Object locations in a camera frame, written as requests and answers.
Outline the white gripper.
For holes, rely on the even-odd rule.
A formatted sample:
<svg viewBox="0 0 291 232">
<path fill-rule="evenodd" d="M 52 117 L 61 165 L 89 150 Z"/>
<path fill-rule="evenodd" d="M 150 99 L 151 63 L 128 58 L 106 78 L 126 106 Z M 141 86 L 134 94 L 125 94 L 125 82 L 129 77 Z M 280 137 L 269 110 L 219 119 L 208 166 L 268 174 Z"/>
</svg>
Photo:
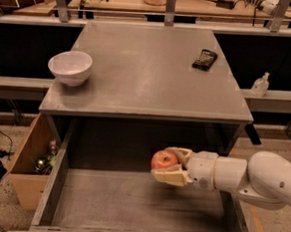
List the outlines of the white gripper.
<svg viewBox="0 0 291 232">
<path fill-rule="evenodd" d="M 212 191 L 214 189 L 213 169 L 218 154 L 207 151 L 193 153 L 191 149 L 173 146 L 167 147 L 166 150 L 175 155 L 179 164 L 152 169 L 150 173 L 155 180 L 173 186 L 185 186 L 192 182 L 193 186 L 200 190 Z"/>
</svg>

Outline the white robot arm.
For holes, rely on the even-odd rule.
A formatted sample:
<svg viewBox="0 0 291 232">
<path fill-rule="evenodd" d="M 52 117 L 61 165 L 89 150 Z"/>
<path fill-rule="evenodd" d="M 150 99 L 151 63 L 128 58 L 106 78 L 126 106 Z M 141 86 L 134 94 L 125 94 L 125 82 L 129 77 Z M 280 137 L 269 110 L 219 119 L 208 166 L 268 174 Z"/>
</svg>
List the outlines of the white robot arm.
<svg viewBox="0 0 291 232">
<path fill-rule="evenodd" d="M 291 207 L 291 163 L 271 151 L 245 160 L 171 146 L 154 154 L 150 164 L 150 173 L 161 183 L 225 191 L 264 209 Z"/>
</svg>

